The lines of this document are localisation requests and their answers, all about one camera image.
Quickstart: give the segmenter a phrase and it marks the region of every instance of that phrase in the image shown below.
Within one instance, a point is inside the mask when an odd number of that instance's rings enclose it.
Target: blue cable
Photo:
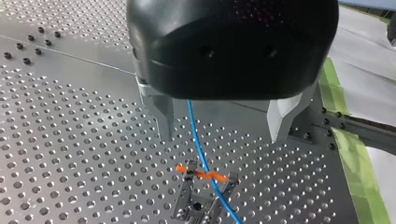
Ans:
[[[187,104],[189,105],[189,114],[190,114],[190,120],[191,120],[191,127],[192,127],[192,133],[194,135],[195,139],[195,145],[198,150],[199,157],[201,158],[202,165],[204,166],[205,172],[209,172],[209,166],[207,165],[206,158],[205,158],[205,153],[202,150],[201,143],[199,141],[199,136],[197,132],[197,128],[195,126],[195,118],[194,118],[194,113],[192,111],[192,103],[190,100],[187,101]],[[236,215],[236,213],[233,211],[231,206],[228,204],[227,200],[222,196],[221,191],[219,190],[218,185],[216,184],[216,181],[214,179],[211,179],[210,181],[212,183],[212,188],[215,191],[215,193],[218,195],[221,203],[223,206],[227,209],[227,211],[230,213],[231,217],[233,218],[233,221],[235,221],[236,224],[242,224],[242,221],[239,220],[239,217]]]

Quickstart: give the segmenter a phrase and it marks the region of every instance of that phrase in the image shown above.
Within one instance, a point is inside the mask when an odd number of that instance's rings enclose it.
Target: green tape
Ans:
[[[356,134],[332,129],[360,224],[390,224],[367,148]]]
[[[320,72],[319,87],[324,107],[332,112],[341,112],[349,115],[344,90],[330,58],[323,64]]]
[[[323,64],[319,87],[323,105],[349,115],[344,89],[331,59]],[[356,134],[333,129],[352,201],[360,224],[390,224],[367,148]]]

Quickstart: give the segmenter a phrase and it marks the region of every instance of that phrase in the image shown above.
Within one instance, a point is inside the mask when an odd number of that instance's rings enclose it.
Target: bolt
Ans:
[[[61,33],[59,31],[55,31],[53,34],[55,35],[56,38],[61,37]]]
[[[35,54],[36,55],[41,55],[43,52],[41,51],[41,49],[35,49]]]
[[[38,30],[38,32],[40,33],[40,34],[44,34],[44,28],[43,27],[38,27],[37,28],[37,30]]]
[[[51,46],[51,45],[52,45],[52,43],[50,42],[50,40],[45,40],[45,42],[46,42],[46,45],[47,45],[47,46]]]
[[[326,131],[326,135],[329,136],[329,137],[331,137],[331,136],[332,136],[332,130],[330,130],[330,129],[327,130],[327,131]]]
[[[9,52],[5,52],[5,53],[4,53],[4,57],[5,57],[6,59],[11,59],[11,58],[12,58],[12,55],[11,55]]]
[[[23,44],[18,43],[18,44],[17,44],[17,49],[23,49]]]
[[[312,137],[312,134],[311,134],[311,133],[305,133],[305,134],[304,134],[304,139],[305,139],[305,140],[311,139],[311,137]]]
[[[30,64],[31,62],[30,62],[30,59],[24,58],[24,59],[23,59],[23,63],[24,63],[24,64]]]
[[[28,39],[29,41],[34,41],[34,40],[35,40],[35,37],[32,36],[32,35],[28,35],[28,36],[27,36],[27,39]]]
[[[334,143],[330,143],[329,144],[329,149],[330,150],[335,150],[335,144]]]
[[[326,124],[326,125],[327,125],[327,124],[330,124],[330,120],[329,120],[329,119],[324,119],[324,120],[323,120],[323,124]]]

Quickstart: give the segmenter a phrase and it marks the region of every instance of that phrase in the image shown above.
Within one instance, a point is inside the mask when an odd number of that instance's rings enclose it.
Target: perforated table surface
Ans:
[[[187,103],[175,100],[174,139],[161,142],[140,103],[124,10],[124,1],[2,1],[2,223],[180,223],[170,218],[175,167],[198,159]],[[294,128],[313,141],[271,143],[260,109],[194,102],[210,168],[239,174],[230,204],[244,222],[358,222],[318,95],[308,109],[316,115]],[[205,180],[194,192],[214,197]],[[223,211],[219,222],[232,219]]]

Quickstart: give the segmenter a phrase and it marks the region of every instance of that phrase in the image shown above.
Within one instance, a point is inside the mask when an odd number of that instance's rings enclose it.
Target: orange clip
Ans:
[[[181,173],[185,173],[187,171],[187,167],[184,167],[184,166],[181,166],[181,165],[177,165],[176,166],[176,171],[177,172],[181,172]],[[202,178],[202,179],[216,179],[216,180],[221,181],[221,182],[228,182],[227,176],[219,175],[219,174],[216,174],[214,172],[203,173],[203,172],[195,171],[195,175],[198,176],[199,178]]]

